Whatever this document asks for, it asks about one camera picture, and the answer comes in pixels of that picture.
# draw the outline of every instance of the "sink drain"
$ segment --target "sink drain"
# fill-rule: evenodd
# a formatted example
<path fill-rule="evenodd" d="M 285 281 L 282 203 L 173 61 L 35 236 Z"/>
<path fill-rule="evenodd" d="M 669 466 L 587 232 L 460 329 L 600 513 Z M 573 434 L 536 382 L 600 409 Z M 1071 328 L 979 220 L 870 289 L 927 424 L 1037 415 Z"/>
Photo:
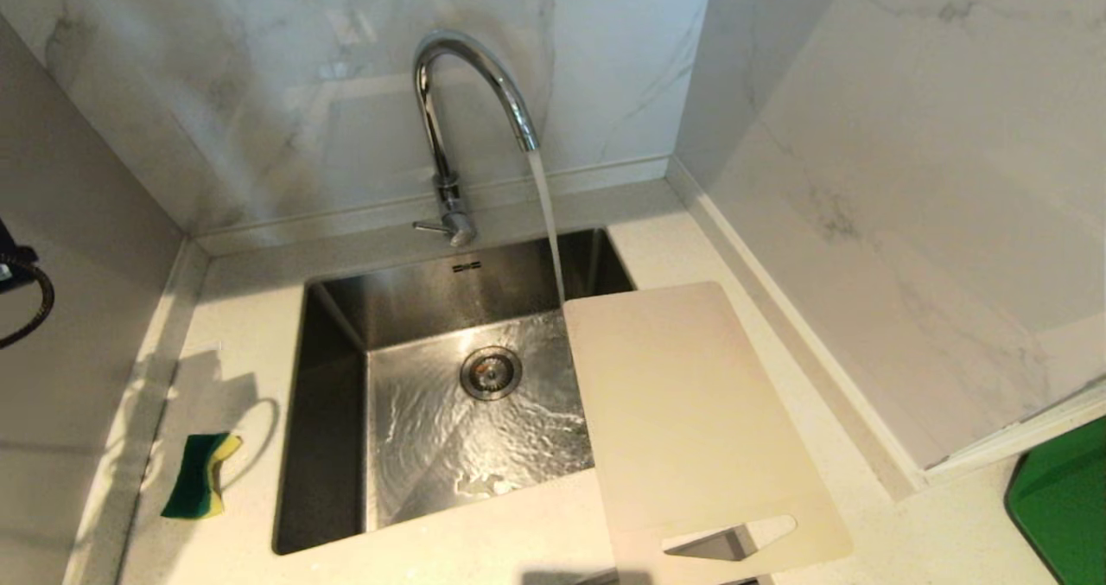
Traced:
<path fill-rule="evenodd" d="M 476 349 L 461 365 L 461 387 L 465 393 L 483 401 L 511 395 L 522 379 L 522 362 L 505 347 Z"/>

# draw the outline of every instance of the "green cutting board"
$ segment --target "green cutting board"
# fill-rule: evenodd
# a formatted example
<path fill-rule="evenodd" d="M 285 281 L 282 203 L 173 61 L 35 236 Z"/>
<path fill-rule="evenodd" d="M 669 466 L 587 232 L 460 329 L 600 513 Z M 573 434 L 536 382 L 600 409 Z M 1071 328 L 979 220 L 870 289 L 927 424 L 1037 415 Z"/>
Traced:
<path fill-rule="evenodd" d="M 1106 418 L 1022 458 L 1006 512 L 1063 585 L 1106 583 Z"/>

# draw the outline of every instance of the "green object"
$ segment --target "green object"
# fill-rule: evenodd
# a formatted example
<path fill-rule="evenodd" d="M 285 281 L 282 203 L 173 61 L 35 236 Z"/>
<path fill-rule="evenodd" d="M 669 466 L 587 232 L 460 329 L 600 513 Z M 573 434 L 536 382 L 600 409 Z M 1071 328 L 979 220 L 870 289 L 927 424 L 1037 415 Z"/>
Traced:
<path fill-rule="evenodd" d="M 1006 512 L 1063 585 L 1106 583 L 1106 418 L 1023 456 Z"/>
<path fill-rule="evenodd" d="M 185 441 L 177 483 L 163 518 L 198 520 L 221 514 L 222 498 L 215 483 L 215 469 L 241 446 L 229 432 L 194 432 Z"/>

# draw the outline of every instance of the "marble backsplash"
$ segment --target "marble backsplash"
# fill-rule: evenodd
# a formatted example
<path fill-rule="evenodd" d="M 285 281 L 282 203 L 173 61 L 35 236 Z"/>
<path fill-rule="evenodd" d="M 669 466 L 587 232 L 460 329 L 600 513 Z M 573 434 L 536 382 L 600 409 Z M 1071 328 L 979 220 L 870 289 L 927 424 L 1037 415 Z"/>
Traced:
<path fill-rule="evenodd" d="M 519 82 L 546 168 L 675 148 L 707 0 L 0 0 L 115 153 L 191 233 L 430 192 L 415 45 L 481 39 Z M 468 186 L 524 178 L 494 97 L 444 59 Z"/>
<path fill-rule="evenodd" d="M 921 466 L 1106 375 L 1106 0 L 711 0 L 677 157 Z"/>

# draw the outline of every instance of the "kitchen sink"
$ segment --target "kitchen sink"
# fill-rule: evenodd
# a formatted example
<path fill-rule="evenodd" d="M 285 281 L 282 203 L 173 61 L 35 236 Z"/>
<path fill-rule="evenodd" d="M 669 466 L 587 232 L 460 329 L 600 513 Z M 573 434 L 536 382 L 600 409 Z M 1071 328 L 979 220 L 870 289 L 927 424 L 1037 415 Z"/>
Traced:
<path fill-rule="evenodd" d="M 633 283 L 559 236 L 568 299 Z M 547 239 L 307 285 L 274 550 L 293 553 L 594 466 Z"/>

